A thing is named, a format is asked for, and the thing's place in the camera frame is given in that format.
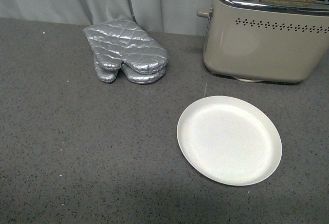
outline gray curtain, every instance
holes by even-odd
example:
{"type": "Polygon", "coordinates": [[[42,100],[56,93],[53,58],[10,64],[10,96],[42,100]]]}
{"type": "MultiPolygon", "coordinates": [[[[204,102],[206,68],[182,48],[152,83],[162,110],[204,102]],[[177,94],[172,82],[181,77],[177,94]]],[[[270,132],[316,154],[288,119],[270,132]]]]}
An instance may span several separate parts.
{"type": "Polygon", "coordinates": [[[134,16],[146,31],[204,35],[211,0],[0,0],[0,17],[91,25],[134,16]]]}

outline quilted oven mitt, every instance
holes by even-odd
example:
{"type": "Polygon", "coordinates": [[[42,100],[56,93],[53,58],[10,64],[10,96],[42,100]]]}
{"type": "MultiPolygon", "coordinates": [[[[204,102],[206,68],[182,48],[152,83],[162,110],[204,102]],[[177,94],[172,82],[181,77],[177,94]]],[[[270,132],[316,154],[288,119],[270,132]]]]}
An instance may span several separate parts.
{"type": "Polygon", "coordinates": [[[131,18],[121,18],[83,29],[94,53],[98,78],[113,82],[122,69],[129,81],[153,83],[163,76],[167,51],[131,18]]]}

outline toaster lever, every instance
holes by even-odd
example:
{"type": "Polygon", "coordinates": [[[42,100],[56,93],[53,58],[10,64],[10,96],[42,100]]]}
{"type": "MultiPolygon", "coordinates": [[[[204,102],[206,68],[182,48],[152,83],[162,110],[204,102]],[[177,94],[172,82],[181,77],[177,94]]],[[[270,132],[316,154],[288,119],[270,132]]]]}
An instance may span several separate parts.
{"type": "Polygon", "coordinates": [[[210,18],[212,16],[212,9],[209,7],[199,8],[196,12],[196,15],[198,15],[199,17],[210,18]]]}

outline toaster vent holes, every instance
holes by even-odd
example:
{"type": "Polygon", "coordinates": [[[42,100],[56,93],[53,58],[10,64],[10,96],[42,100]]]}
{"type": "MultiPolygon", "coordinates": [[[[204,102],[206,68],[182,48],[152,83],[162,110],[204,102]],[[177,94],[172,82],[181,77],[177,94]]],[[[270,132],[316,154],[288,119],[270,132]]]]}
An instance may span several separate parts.
{"type": "Polygon", "coordinates": [[[247,18],[238,18],[235,20],[236,25],[264,28],[264,29],[278,29],[285,31],[300,31],[300,32],[316,32],[316,33],[328,33],[329,27],[324,28],[323,26],[317,27],[315,25],[294,25],[294,24],[286,24],[286,23],[271,23],[270,21],[257,21],[257,20],[248,20],[247,18]]]}

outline oven mitt thumb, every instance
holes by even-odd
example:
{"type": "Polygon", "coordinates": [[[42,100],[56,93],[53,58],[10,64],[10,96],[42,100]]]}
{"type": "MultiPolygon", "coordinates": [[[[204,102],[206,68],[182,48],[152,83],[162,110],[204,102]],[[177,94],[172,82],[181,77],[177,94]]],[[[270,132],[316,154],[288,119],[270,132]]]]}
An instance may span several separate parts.
{"type": "Polygon", "coordinates": [[[92,25],[83,31],[104,70],[115,71],[125,63],[134,72],[154,74],[168,62],[167,51],[131,18],[92,25]]]}

